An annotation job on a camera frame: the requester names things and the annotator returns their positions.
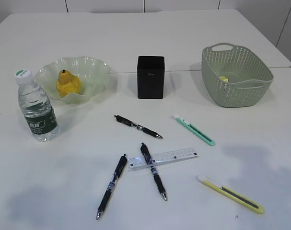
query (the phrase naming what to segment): pen tip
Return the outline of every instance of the pen tip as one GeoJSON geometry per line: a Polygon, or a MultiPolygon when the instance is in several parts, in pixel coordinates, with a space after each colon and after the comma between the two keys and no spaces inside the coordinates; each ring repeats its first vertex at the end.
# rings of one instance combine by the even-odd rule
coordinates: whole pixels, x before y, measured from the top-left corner
{"type": "Polygon", "coordinates": [[[101,211],[101,210],[98,210],[98,211],[97,211],[97,214],[96,214],[96,219],[99,219],[99,217],[101,216],[101,213],[102,213],[102,211],[101,211]]]}
{"type": "Polygon", "coordinates": [[[164,199],[165,201],[168,200],[168,197],[166,196],[166,192],[162,192],[161,195],[163,196],[163,199],[164,199]]]}
{"type": "Polygon", "coordinates": [[[156,137],[157,137],[158,139],[163,139],[163,137],[162,137],[161,135],[159,135],[159,134],[156,134],[156,137]]]}

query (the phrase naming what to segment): black pen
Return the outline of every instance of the black pen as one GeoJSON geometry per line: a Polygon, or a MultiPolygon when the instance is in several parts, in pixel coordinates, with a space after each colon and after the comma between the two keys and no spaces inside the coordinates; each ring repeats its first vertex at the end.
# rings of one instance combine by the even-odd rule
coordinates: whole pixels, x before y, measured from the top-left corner
{"type": "Polygon", "coordinates": [[[137,130],[140,130],[144,133],[147,133],[148,135],[151,135],[152,137],[155,137],[155,138],[158,138],[158,139],[163,139],[163,137],[161,135],[159,135],[158,133],[154,132],[154,131],[151,131],[150,129],[146,128],[146,127],[143,127],[141,125],[138,125],[137,123],[134,123],[132,121],[129,121],[128,119],[122,117],[122,116],[119,116],[119,115],[115,115],[115,118],[116,118],[116,121],[120,122],[120,123],[123,123],[127,126],[131,126],[131,127],[134,127],[136,128],[137,130]]]}
{"type": "Polygon", "coordinates": [[[163,196],[164,200],[166,201],[168,198],[166,196],[166,192],[165,192],[163,183],[161,182],[160,176],[158,175],[158,172],[157,172],[157,170],[153,164],[153,161],[151,159],[150,152],[144,143],[142,143],[142,146],[140,149],[141,149],[142,155],[144,156],[145,162],[147,163],[147,165],[149,165],[149,167],[151,169],[151,172],[153,174],[154,180],[155,180],[156,185],[158,187],[159,193],[163,196]]]}
{"type": "Polygon", "coordinates": [[[112,175],[112,179],[106,189],[106,192],[104,194],[104,197],[102,199],[101,204],[98,207],[97,210],[97,214],[96,214],[96,219],[99,219],[99,217],[101,216],[101,214],[105,211],[105,208],[107,206],[107,203],[110,199],[110,196],[112,195],[112,192],[116,186],[116,181],[118,180],[118,178],[121,176],[121,173],[123,171],[123,169],[125,168],[125,165],[127,163],[127,158],[126,158],[126,154],[124,154],[124,156],[122,156],[120,158],[120,161],[117,164],[115,173],[112,175]]]}

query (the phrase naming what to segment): bottle label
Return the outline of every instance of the bottle label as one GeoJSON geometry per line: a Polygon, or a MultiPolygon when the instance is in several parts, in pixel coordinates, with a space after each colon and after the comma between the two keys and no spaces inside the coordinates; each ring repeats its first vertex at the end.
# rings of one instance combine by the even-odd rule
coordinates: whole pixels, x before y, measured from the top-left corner
{"type": "Polygon", "coordinates": [[[48,114],[38,117],[25,117],[29,128],[34,134],[45,134],[53,130],[57,126],[57,120],[54,109],[51,108],[48,114]]]}

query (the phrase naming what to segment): plastic basket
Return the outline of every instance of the plastic basket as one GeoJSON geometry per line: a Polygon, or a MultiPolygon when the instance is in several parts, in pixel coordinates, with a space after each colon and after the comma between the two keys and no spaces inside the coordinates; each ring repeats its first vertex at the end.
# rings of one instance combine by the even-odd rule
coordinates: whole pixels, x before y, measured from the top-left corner
{"type": "Polygon", "coordinates": [[[219,43],[203,50],[202,76],[213,100],[223,107],[256,104],[273,81],[269,68],[250,49],[219,43]],[[216,46],[231,46],[215,51],[216,46]],[[225,76],[228,82],[220,79],[225,76]]]}

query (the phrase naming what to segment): pen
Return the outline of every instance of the pen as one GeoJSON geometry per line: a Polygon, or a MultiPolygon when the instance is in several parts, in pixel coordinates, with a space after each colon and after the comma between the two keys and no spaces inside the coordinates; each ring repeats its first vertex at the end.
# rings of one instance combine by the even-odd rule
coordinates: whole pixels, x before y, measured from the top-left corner
{"type": "Polygon", "coordinates": [[[120,158],[120,161],[117,164],[116,170],[114,174],[112,175],[112,179],[106,189],[106,192],[104,194],[104,197],[102,199],[101,204],[98,207],[97,214],[96,214],[96,219],[99,219],[99,217],[102,215],[102,213],[105,211],[105,208],[107,206],[107,203],[110,199],[110,196],[116,186],[116,181],[118,178],[121,176],[123,169],[125,168],[125,165],[127,163],[127,158],[126,154],[120,158]]]}
{"type": "Polygon", "coordinates": [[[119,116],[119,115],[115,115],[116,121],[123,123],[127,126],[131,126],[136,128],[137,130],[142,131],[143,133],[147,133],[148,135],[151,135],[152,137],[158,138],[158,139],[163,139],[163,137],[161,135],[159,135],[158,133],[151,131],[150,129],[143,127],[141,125],[138,125],[137,123],[134,123],[132,121],[129,121],[128,119],[119,116]]]}
{"type": "Polygon", "coordinates": [[[208,186],[209,188],[217,191],[218,193],[221,193],[222,195],[232,199],[233,201],[249,208],[250,210],[258,214],[262,214],[265,212],[265,208],[255,201],[250,200],[249,198],[235,192],[234,190],[220,184],[219,182],[212,180],[207,176],[198,175],[197,180],[200,181],[202,184],[208,186]]]}
{"type": "Polygon", "coordinates": [[[166,196],[166,192],[165,192],[163,183],[161,182],[160,176],[158,175],[158,172],[153,164],[150,152],[144,143],[142,143],[141,152],[142,152],[142,155],[144,156],[145,162],[147,163],[147,165],[149,165],[149,167],[151,169],[151,172],[153,174],[154,180],[155,180],[156,185],[158,187],[159,193],[163,196],[163,199],[166,201],[168,198],[166,196]]]}
{"type": "Polygon", "coordinates": [[[205,141],[210,146],[214,146],[216,142],[213,139],[206,136],[204,133],[198,130],[194,125],[189,123],[188,121],[184,120],[180,115],[174,115],[173,118],[180,123],[182,126],[186,127],[190,132],[198,136],[201,140],[205,141]]]}

